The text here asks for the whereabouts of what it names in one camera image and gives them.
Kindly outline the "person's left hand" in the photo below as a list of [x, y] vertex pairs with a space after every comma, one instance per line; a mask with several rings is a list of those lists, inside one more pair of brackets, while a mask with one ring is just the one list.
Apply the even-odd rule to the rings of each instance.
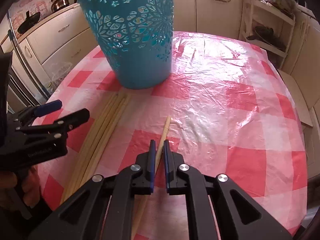
[[[18, 184], [16, 174], [1, 171], [1, 207], [7, 210], [15, 210], [15, 201], [10, 196]], [[38, 204], [41, 197], [40, 178], [37, 165], [28, 170], [28, 175], [22, 181], [22, 199], [26, 206], [33, 208]]]

